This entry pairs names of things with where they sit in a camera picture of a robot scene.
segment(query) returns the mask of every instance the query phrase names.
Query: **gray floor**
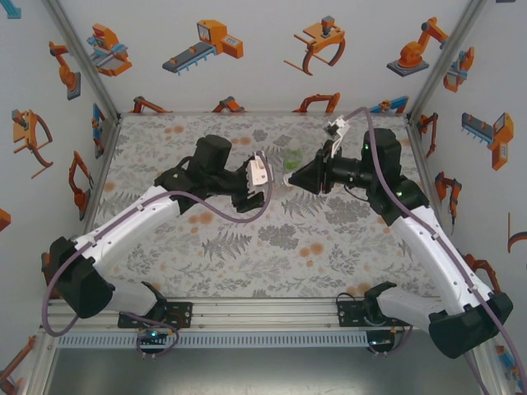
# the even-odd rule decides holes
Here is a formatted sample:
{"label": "gray floor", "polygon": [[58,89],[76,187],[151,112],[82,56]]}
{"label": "gray floor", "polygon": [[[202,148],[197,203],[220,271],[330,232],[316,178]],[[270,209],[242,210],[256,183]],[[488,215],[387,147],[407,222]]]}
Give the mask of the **gray floor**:
{"label": "gray floor", "polygon": [[62,350],[47,394],[479,394],[463,358],[449,360],[424,333],[398,354],[364,349],[175,350],[142,360],[135,351]]}

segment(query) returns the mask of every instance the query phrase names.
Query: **conveyor belt illustration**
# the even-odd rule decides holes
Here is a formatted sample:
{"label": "conveyor belt illustration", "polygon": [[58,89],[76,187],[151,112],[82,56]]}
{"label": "conveyor belt illustration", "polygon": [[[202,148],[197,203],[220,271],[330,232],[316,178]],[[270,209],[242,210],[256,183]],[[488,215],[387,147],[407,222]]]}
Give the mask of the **conveyor belt illustration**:
{"label": "conveyor belt illustration", "polygon": [[228,35],[227,27],[218,21],[198,22],[198,34],[200,41],[164,62],[165,70],[180,75],[183,70],[188,71],[190,66],[198,64],[199,60],[207,60],[209,55],[227,53],[237,59],[244,55],[242,41]]}

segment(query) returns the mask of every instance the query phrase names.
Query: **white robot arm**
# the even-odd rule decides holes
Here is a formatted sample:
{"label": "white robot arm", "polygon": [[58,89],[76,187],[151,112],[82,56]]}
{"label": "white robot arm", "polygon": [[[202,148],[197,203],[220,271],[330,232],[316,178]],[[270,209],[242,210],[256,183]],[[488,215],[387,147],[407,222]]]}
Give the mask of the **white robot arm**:
{"label": "white robot arm", "polygon": [[[213,195],[231,196],[238,212],[262,207],[257,216],[239,222],[253,221],[263,213],[273,181],[264,154],[254,153],[238,170],[229,171],[225,164],[230,149],[230,142],[222,137],[200,138],[192,157],[157,177],[154,186],[112,220],[76,239],[61,237],[51,244],[49,266],[57,278],[57,289],[80,318],[107,309],[161,321],[165,301],[152,285],[109,277],[116,258],[157,226],[183,214],[196,202],[207,204],[204,200]],[[266,198],[262,190],[265,184]]]}
{"label": "white robot arm", "polygon": [[[331,139],[309,164],[289,174],[286,181],[315,194],[330,193],[335,184],[366,190],[371,208],[406,241],[431,275],[441,297],[439,301],[422,298],[385,282],[365,293],[366,318],[373,323],[386,318],[402,320],[429,332],[441,352],[457,358],[498,333],[485,310],[487,306],[482,305],[474,291],[478,290],[483,303],[502,323],[512,311],[511,300],[504,293],[494,295],[475,276],[445,235],[421,189],[400,174],[401,145],[391,130],[375,128],[371,131],[382,182],[375,168],[369,132],[364,135],[360,160],[342,156],[339,146],[349,129],[346,121],[357,112],[330,122],[324,130]],[[399,205],[386,192],[386,185]]]}

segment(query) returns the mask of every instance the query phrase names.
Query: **floral tablecloth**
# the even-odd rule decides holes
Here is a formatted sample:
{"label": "floral tablecloth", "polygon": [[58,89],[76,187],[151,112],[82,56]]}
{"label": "floral tablecloth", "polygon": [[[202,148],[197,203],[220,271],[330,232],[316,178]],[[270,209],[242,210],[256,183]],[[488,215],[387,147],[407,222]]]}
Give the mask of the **floral tablecloth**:
{"label": "floral tablecloth", "polygon": [[[250,113],[126,116],[94,227],[139,198],[163,170],[192,155],[201,136],[217,134],[232,142],[230,170],[252,151],[264,150],[278,181],[290,145],[302,149],[304,162],[314,158],[326,140],[326,119]],[[374,117],[374,122],[395,132],[403,145],[403,173],[419,181],[404,119]],[[352,120],[342,145],[345,156],[360,157],[366,129],[366,118]],[[209,201],[240,216],[228,197]],[[233,224],[196,205],[178,218],[167,218],[116,262],[111,274],[149,281],[168,297],[321,297],[346,290],[362,295],[382,281],[436,295],[412,251],[367,203],[341,188],[315,196],[278,183],[268,212],[257,221]]]}

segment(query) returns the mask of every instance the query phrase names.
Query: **white object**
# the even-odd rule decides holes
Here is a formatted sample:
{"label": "white object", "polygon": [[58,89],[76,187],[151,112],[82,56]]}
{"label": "white object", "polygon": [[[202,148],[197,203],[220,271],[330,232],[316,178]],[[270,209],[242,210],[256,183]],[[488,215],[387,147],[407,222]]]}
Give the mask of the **white object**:
{"label": "white object", "polygon": [[437,242],[437,236],[440,236],[447,243],[448,247],[454,251],[456,257],[462,263],[463,269],[471,276],[474,285],[479,289],[485,300],[489,299],[488,294],[491,290],[479,280],[465,263],[463,257],[446,237],[434,211],[430,207],[420,206],[412,210],[412,213],[428,225],[431,225],[436,234],[430,235],[425,228],[410,217],[398,218],[391,227],[398,235],[403,237],[404,241],[417,256],[418,261],[431,274],[431,279],[440,294],[441,302],[436,304],[428,298],[422,298],[404,290],[396,289],[383,292],[377,300],[380,311],[386,317],[402,319],[417,328],[428,331],[428,325],[430,324],[428,314],[432,312],[444,309],[448,315],[455,315],[464,313],[464,306],[467,304],[472,307],[479,306],[478,300],[469,290],[469,286],[464,281],[458,268]]}
{"label": "white object", "polygon": [[263,187],[267,182],[273,181],[273,167],[269,163],[268,166],[269,170],[271,170],[270,180],[268,179],[264,163],[259,158],[259,156],[254,153],[254,159],[250,160],[249,165],[247,166],[247,183],[249,194],[259,192],[260,188]]}
{"label": "white object", "polygon": [[[74,240],[79,246],[88,241],[93,244],[82,256],[93,258],[95,260],[93,267],[101,277],[115,287],[112,299],[105,309],[145,315],[156,303],[156,296],[145,285],[119,281],[110,277],[109,274],[112,265],[117,262],[117,258],[122,253],[132,249],[157,226],[180,214],[180,205],[169,197],[163,197],[148,206],[143,206],[147,199],[165,192],[166,189],[163,187],[150,187],[135,203],[122,210],[103,226]],[[134,208],[138,211],[95,242],[98,234]]]}
{"label": "white object", "polygon": [[[335,134],[330,134],[328,132],[328,129],[330,128],[336,128]],[[340,147],[341,142],[343,142],[344,136],[346,136],[346,133],[349,128],[349,123],[344,120],[344,117],[342,115],[336,118],[334,121],[329,121],[326,127],[324,128],[328,135],[334,140],[333,146],[331,147],[332,158],[337,153],[337,150]]]}

